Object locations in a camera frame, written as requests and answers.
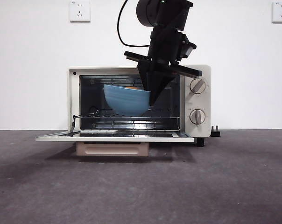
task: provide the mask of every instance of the oven knob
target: oven knob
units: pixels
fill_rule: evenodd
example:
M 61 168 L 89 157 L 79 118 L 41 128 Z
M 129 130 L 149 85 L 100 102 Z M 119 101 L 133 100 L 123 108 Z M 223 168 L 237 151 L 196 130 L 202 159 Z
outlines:
M 190 90 L 195 94 L 200 94 L 205 90 L 205 82 L 202 79 L 194 79 L 190 83 Z
M 205 120 L 205 114 L 202 110 L 193 110 L 190 113 L 190 120 L 192 121 L 193 124 L 195 125 L 200 125 L 204 122 Z

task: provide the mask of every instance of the cream toaster oven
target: cream toaster oven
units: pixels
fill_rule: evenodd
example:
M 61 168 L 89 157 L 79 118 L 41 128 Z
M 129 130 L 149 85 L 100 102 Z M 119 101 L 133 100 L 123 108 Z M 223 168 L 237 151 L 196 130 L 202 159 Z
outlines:
M 147 156 L 149 142 L 203 146 L 211 135 L 211 68 L 191 67 L 202 71 L 200 79 L 177 76 L 139 117 L 116 114 L 103 90 L 105 84 L 142 89 L 137 68 L 69 68 L 68 130 L 36 141 L 76 142 L 78 155 Z

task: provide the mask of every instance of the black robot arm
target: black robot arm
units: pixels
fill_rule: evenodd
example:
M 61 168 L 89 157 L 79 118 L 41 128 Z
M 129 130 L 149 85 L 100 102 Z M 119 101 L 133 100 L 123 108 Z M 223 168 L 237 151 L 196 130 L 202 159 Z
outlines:
M 202 71 L 179 65 L 196 45 L 189 42 L 183 30 L 193 3 L 186 0 L 140 0 L 137 17 L 144 26 L 154 27 L 148 56 L 126 51 L 127 59 L 138 62 L 144 90 L 150 91 L 150 105 L 177 75 L 197 78 Z

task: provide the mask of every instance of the cable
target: cable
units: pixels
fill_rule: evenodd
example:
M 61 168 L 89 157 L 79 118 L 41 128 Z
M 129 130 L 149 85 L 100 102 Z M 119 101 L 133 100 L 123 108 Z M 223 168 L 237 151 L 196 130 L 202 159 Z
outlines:
M 123 42 L 121 36 L 120 36 L 120 32 L 119 32 L 119 22 L 120 22 L 120 17 L 121 17 L 121 13 L 122 13 L 122 10 L 124 8 L 124 6 L 126 5 L 128 0 L 125 0 L 121 9 L 120 9 L 120 12 L 119 12 L 119 15 L 118 15 L 118 20 L 117 20 L 117 33 L 118 33 L 118 37 L 120 39 L 120 42 L 125 45 L 125 46 L 128 46 L 128 47 L 134 47 L 134 48 L 144 48 L 144 47 L 149 47 L 149 45 L 131 45 L 131 44 L 126 44 Z

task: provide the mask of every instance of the electrical outlet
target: electrical outlet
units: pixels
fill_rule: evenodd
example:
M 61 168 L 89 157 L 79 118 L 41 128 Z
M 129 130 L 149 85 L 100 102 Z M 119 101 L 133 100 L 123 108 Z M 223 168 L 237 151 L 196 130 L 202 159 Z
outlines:
M 90 22 L 90 1 L 79 0 L 70 2 L 71 22 Z
M 273 2 L 273 23 L 282 23 L 282 1 Z

